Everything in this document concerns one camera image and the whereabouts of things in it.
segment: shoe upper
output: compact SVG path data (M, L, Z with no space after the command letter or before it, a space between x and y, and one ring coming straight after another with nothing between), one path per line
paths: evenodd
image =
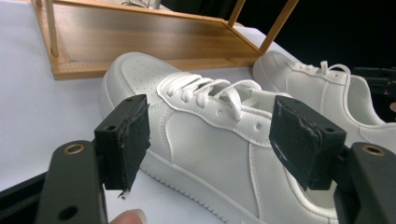
M103 90L104 116L124 98L145 93L148 152L256 217L257 223L336 222L334 208L306 199L277 159L268 138L276 94L262 91L256 82L212 80L128 53L112 64Z
M253 76L264 90L286 92L346 130L347 146L368 142L396 152L396 123L378 117L366 81L346 66L314 67L269 51L255 62Z

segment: wooden frame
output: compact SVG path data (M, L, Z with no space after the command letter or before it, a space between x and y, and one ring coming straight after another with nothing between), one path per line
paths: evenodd
M140 51L181 70L251 66L298 0L289 0L258 49L230 20L84 0L32 0L55 79L101 77L122 53Z

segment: wooden board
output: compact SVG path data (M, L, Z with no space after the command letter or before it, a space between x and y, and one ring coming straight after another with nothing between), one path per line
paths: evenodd
M150 54L181 70L250 66L261 56L258 48L221 19L54 1L59 48L59 56L54 57L46 9L33 3L55 79L103 76L118 56L131 51Z

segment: white table surface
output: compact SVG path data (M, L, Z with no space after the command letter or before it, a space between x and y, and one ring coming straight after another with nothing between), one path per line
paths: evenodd
M102 121L102 79L55 81L33 6L0 0L0 191L48 170L52 152L74 140L93 139ZM253 28L237 27L257 46L265 38ZM277 44L276 49L287 54ZM231 81L251 78L251 68L194 71ZM223 223L198 203L140 172L126 200L107 191L109 219L141 208L148 223Z

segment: white shoelace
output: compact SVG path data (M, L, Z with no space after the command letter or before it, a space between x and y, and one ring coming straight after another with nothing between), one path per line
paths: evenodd
M176 92L182 91L181 100L188 102L192 96L197 96L197 104L201 108L205 108L208 102L209 93L214 86L220 86L224 89L216 93L213 97L219 99L220 96L227 96L233 108L233 118L236 121L241 120L242 102L238 91L235 89L238 86L247 87L248 89L261 90L261 86L253 80L241 80L231 84L225 79L213 80L208 77L201 77L199 75L187 75L177 77L169 84L167 94L169 96L175 95Z
M307 65L304 63L295 63L295 65L301 69L305 69L306 71L309 71L309 70L312 70L315 68L314 65L311 65L311 64ZM338 63L338 64L328 67L327 61L323 61L320 63L320 68L318 69L317 73L320 73L322 75L327 75L329 73L329 71L334 68L339 68L339 69L343 70L347 75L350 75L350 70L345 65Z

